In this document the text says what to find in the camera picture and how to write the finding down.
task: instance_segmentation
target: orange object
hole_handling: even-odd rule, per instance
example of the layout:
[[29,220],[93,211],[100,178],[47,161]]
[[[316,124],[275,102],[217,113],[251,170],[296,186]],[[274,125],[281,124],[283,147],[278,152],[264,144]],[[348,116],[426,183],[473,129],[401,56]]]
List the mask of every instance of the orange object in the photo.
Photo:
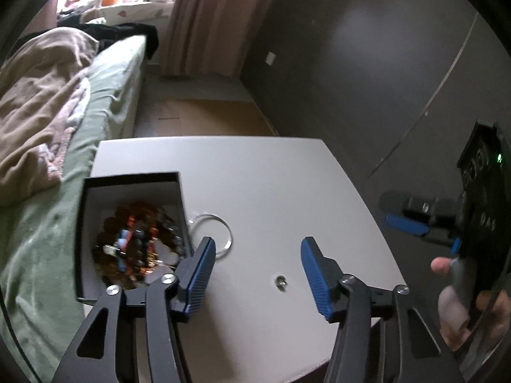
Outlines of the orange object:
[[117,1],[118,1],[118,0],[103,0],[103,1],[101,2],[101,6],[102,6],[102,7],[106,7],[106,6],[108,6],[108,5],[114,5],[114,4],[117,4]]

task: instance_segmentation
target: white table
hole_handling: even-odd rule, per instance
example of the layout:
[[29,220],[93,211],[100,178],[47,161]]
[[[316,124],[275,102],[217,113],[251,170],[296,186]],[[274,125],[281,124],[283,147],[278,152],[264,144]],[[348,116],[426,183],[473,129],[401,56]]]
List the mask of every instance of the white table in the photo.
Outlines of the white table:
[[[206,298],[180,326],[196,383],[280,383],[326,362],[336,324],[318,314],[300,260],[313,236],[323,254],[367,285],[403,277],[371,214],[325,144],[314,139],[170,137],[104,141],[92,176],[179,171],[187,217],[210,212],[233,231]],[[193,235],[227,237],[218,222]],[[284,275],[286,292],[274,284]]]

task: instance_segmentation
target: open box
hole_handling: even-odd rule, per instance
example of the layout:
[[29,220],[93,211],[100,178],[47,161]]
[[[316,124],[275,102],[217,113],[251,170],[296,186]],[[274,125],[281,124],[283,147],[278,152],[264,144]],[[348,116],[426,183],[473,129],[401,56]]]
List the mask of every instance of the open box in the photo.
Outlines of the open box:
[[[175,220],[181,232],[185,257],[193,254],[183,208],[179,173],[87,178],[83,185],[75,237],[75,287],[78,301],[93,305],[107,288],[93,260],[93,248],[103,227],[103,221],[113,216],[118,206],[130,205],[137,201],[158,208],[163,207],[167,215]],[[169,272],[172,272],[170,268],[158,267],[154,277]],[[127,305],[140,305],[143,293],[144,288],[129,291],[126,294]]]

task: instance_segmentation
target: pink curtain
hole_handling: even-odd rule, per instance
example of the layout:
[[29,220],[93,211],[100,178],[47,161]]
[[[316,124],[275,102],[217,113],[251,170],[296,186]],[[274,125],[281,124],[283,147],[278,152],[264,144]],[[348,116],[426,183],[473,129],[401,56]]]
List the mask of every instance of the pink curtain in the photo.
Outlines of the pink curtain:
[[162,74],[238,76],[271,0],[176,0]]
[[21,36],[57,27],[57,1],[48,1],[23,30]]

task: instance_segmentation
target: metal screw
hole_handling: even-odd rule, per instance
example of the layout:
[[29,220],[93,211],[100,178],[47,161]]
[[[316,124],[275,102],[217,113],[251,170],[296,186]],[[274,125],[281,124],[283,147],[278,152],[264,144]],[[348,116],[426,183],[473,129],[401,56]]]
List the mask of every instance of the metal screw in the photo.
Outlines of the metal screw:
[[120,290],[121,290],[121,287],[119,285],[110,285],[106,289],[106,293],[109,295],[116,295],[119,293]]
[[342,283],[350,285],[355,282],[355,279],[356,278],[353,275],[347,274],[347,275],[342,275],[341,281],[342,281]]
[[406,285],[398,285],[397,291],[398,291],[398,294],[408,295],[410,293],[410,288],[408,288],[408,286],[406,286]]
[[275,278],[275,285],[279,290],[284,292],[287,288],[287,280],[285,276],[279,275]]
[[162,276],[162,283],[173,283],[177,280],[175,275],[165,274]]

